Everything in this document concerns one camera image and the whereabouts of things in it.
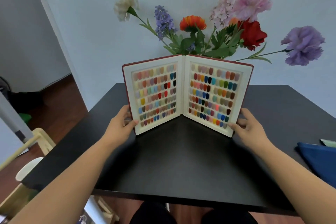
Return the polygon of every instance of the white round object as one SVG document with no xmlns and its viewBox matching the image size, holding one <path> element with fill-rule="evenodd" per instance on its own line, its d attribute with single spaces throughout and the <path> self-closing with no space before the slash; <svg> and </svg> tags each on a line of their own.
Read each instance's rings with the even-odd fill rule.
<svg viewBox="0 0 336 224">
<path fill-rule="evenodd" d="M 21 170 L 16 174 L 15 180 L 18 182 L 22 181 L 24 177 L 26 177 L 27 174 L 29 174 L 30 171 L 33 170 L 34 167 L 43 159 L 43 157 L 35 158 L 29 163 L 27 163 Z"/>
</svg>

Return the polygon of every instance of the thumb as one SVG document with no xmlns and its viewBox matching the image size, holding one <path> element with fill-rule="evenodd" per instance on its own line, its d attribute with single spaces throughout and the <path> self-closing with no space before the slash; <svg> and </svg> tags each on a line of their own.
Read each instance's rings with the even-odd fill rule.
<svg viewBox="0 0 336 224">
<path fill-rule="evenodd" d="M 235 132 L 237 132 L 237 134 L 240 136 L 240 138 L 243 137 L 243 135 L 245 134 L 245 129 L 243 129 L 242 127 L 240 127 L 238 124 L 235 123 L 228 123 L 229 127 L 232 128 Z"/>
<path fill-rule="evenodd" d="M 127 124 L 125 127 L 129 132 L 139 123 L 138 120 L 132 120 L 129 124 Z"/>
</svg>

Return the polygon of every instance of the book page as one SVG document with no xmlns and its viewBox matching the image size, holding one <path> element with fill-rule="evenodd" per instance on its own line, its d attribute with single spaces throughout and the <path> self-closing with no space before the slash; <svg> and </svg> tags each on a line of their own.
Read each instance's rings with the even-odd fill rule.
<svg viewBox="0 0 336 224">
<path fill-rule="evenodd" d="M 184 115 L 231 137 L 252 67 L 196 56 L 185 64 Z"/>
<path fill-rule="evenodd" d="M 123 71 L 137 135 L 182 113 L 181 56 L 125 65 Z"/>
</svg>

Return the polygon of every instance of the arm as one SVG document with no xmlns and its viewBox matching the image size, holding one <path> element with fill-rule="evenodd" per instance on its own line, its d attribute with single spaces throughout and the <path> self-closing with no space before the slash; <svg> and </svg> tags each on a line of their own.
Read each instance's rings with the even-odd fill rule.
<svg viewBox="0 0 336 224">
<path fill-rule="evenodd" d="M 28 203 L 10 224 L 74 224 L 98 180 L 106 159 L 124 143 L 138 121 L 130 117 L 128 105 L 111 120 L 103 137 L 84 152 Z"/>
<path fill-rule="evenodd" d="M 229 126 L 242 142 L 258 155 L 306 224 L 336 222 L 336 189 L 312 174 L 290 156 L 277 149 L 267 138 L 262 125 L 249 110 L 245 119 Z"/>
</svg>

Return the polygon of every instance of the wooden floor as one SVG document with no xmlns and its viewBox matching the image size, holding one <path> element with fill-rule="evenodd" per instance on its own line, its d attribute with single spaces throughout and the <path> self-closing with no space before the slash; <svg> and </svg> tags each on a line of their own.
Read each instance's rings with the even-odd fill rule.
<svg viewBox="0 0 336 224">
<path fill-rule="evenodd" d="M 32 116 L 28 126 L 44 129 L 55 143 L 61 139 L 87 114 L 83 99 L 72 75 L 48 87 L 43 92 L 44 106 L 29 112 Z M 19 184 L 15 181 L 17 172 L 29 161 L 43 156 L 38 145 L 16 158 L 0 171 L 0 202 Z M 104 200 L 120 216 L 120 224 L 128 224 L 140 201 L 104 197 Z M 171 205 L 171 213 L 178 224 L 200 224 L 201 216 L 209 209 L 187 205 Z M 251 213 L 259 224 L 303 224 L 298 217 Z"/>
</svg>

